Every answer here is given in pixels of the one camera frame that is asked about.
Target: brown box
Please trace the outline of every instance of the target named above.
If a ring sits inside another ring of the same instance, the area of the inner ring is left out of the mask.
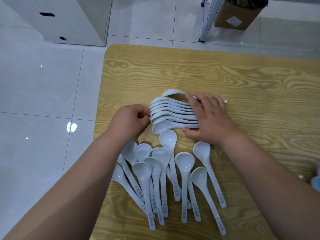
[[[215,27],[246,30],[263,8],[250,10],[226,1],[214,22]]]

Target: person's right hand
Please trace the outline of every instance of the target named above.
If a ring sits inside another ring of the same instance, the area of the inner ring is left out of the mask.
[[[227,114],[226,105],[219,96],[198,92],[194,94],[201,100],[202,106],[189,93],[185,93],[199,123],[199,130],[182,128],[186,137],[222,146],[228,138],[239,133],[235,123]]]

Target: person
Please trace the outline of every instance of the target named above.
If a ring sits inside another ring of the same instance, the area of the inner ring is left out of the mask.
[[[279,239],[318,239],[320,194],[249,136],[240,132],[219,96],[186,92],[199,130],[188,138],[220,146]],[[143,105],[126,105],[70,170],[12,228],[4,240],[89,239],[121,149],[150,123]]]

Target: perforated metal post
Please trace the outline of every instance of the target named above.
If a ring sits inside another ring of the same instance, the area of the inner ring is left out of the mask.
[[[203,15],[205,15],[206,12],[206,3],[208,3],[208,0],[203,0],[204,2],[204,10],[203,10]],[[207,35],[210,33],[210,30],[212,26],[214,25],[214,21],[216,20],[219,11],[221,10],[225,0],[212,0],[211,6],[210,6],[210,11],[208,18],[205,22],[205,17],[203,17],[203,24],[202,25],[202,34],[199,38],[200,43],[204,43],[206,41]]]

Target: wooden table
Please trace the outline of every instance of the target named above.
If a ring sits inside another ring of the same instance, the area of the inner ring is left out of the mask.
[[[320,62],[213,51],[112,45],[105,54],[94,139],[123,105],[150,102],[168,88],[204,91],[228,100],[227,111],[239,128],[309,181],[320,164]],[[161,146],[148,126],[137,139]],[[175,129],[175,155],[192,153],[196,141]],[[146,215],[116,182],[110,184],[91,240],[96,239],[275,239],[224,152],[211,147],[211,164],[226,199],[222,209],[210,179],[208,188],[226,228],[222,237],[204,196],[194,186],[201,222],[192,210],[181,222],[167,180],[169,217],[149,230]],[[202,166],[196,159],[195,166]],[[177,168],[178,179],[181,177]]]

